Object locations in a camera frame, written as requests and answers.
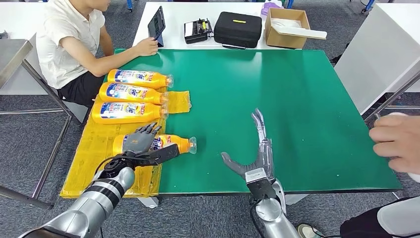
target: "robotic hand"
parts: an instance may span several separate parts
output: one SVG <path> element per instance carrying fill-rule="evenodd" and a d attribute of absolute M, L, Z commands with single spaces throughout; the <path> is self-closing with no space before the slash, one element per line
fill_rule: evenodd
<path fill-rule="evenodd" d="M 136 130 L 125 143 L 124 153 L 108 158 L 104 170 L 95 171 L 93 181 L 65 212 L 21 238 L 92 238 L 111 215 L 124 193 L 134 183 L 138 166 L 158 165 L 179 155 L 176 144 L 150 151 L 152 141 L 160 130 L 156 123 Z"/>
<path fill-rule="evenodd" d="M 244 166 L 231 160 L 226 152 L 222 152 L 223 161 L 245 180 L 253 198 L 257 200 L 255 210 L 266 231 L 266 236 L 259 231 L 261 237 L 300 238 L 292 223 L 286 218 L 284 190 L 274 177 L 271 140 L 266 137 L 263 115 L 257 108 L 251 117 L 254 119 L 260 139 L 257 159 L 252 164 Z"/>

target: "green table mat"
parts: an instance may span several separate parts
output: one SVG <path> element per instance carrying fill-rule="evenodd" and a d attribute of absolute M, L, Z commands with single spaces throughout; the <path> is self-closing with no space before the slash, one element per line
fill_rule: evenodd
<path fill-rule="evenodd" d="M 122 68 L 172 74 L 170 90 L 190 91 L 191 111 L 170 115 L 166 133 L 195 136 L 198 151 L 163 164 L 159 193 L 249 192 L 220 153 L 243 164 L 256 158 L 256 107 L 286 192 L 401 188 L 374 154 L 368 128 L 323 51 L 160 50 Z"/>

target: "gray carpet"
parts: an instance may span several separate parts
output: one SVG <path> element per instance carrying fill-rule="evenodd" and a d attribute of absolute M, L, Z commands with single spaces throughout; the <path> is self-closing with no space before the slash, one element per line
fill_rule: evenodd
<path fill-rule="evenodd" d="M 133 1 L 134 11 L 123 0 L 113 1 L 105 13 L 106 26 L 116 47 L 129 47 L 134 39 L 145 2 Z M 332 58 L 345 45 L 366 16 L 362 5 L 347 0 L 296 0 L 294 8 L 307 11 L 313 29 L 328 32 L 327 40 L 308 40 L 306 48 L 323 49 Z M 404 103 L 418 101 L 411 95 Z M 0 111 L 55 107 L 46 96 L 0 96 Z M 56 136 L 65 120 L 62 113 L 32 116 L 0 116 L 0 181 L 30 195 L 36 186 Z M 41 199 L 54 203 L 41 210 L 0 197 L 0 237 L 17 237 L 65 211 L 73 202 L 58 193 L 68 172 L 82 127 L 71 124 L 53 165 Z M 400 197 L 420 195 L 420 185 L 398 174 L 404 186 Z M 143 207 L 136 199 L 124 199 L 104 224 L 108 238 L 256 238 L 248 212 L 248 196 L 195 196 L 162 198 L 158 208 Z M 293 224 L 311 223 L 325 234 L 339 232 L 345 220 L 370 208 L 394 201 L 391 193 L 314 194 L 288 207 Z"/>

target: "bottle label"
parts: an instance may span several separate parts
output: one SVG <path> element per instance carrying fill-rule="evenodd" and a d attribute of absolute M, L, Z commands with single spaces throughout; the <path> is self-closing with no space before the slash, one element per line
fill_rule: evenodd
<path fill-rule="evenodd" d="M 147 88 L 137 87 L 132 85 L 125 85 L 119 83 L 112 83 L 106 89 L 106 95 L 113 98 L 142 98 L 146 97 Z"/>
<path fill-rule="evenodd" d="M 115 73 L 115 81 L 120 83 L 144 82 L 151 81 L 152 76 L 153 72 L 119 69 Z"/>
<path fill-rule="evenodd" d="M 150 146 L 150 149 L 159 150 L 163 148 L 165 144 L 168 144 L 170 142 L 171 142 L 170 135 L 167 136 L 167 140 L 164 140 L 164 138 L 161 138 L 160 136 L 158 136 L 153 140 L 152 145 Z"/>
<path fill-rule="evenodd" d="M 124 118 L 135 115 L 143 115 L 145 104 L 143 103 L 103 103 L 101 107 L 102 118 Z"/>
<path fill-rule="evenodd" d="M 129 135 L 124 136 L 124 139 L 122 140 L 122 148 L 124 148 L 124 144 L 127 142 L 128 136 Z M 165 142 L 160 137 L 156 137 L 155 139 L 153 139 L 152 144 L 150 145 L 150 150 L 159 150 L 163 148 L 164 144 Z"/>

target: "human hand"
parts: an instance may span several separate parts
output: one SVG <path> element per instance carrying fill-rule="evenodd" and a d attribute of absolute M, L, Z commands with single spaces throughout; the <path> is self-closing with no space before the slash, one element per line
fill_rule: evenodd
<path fill-rule="evenodd" d="M 369 135 L 376 154 L 394 157 L 390 168 L 420 175 L 420 117 L 390 114 L 375 121 Z"/>
<path fill-rule="evenodd" d="M 153 37 L 145 38 L 134 46 L 138 56 L 152 56 L 158 52 L 158 42 Z"/>

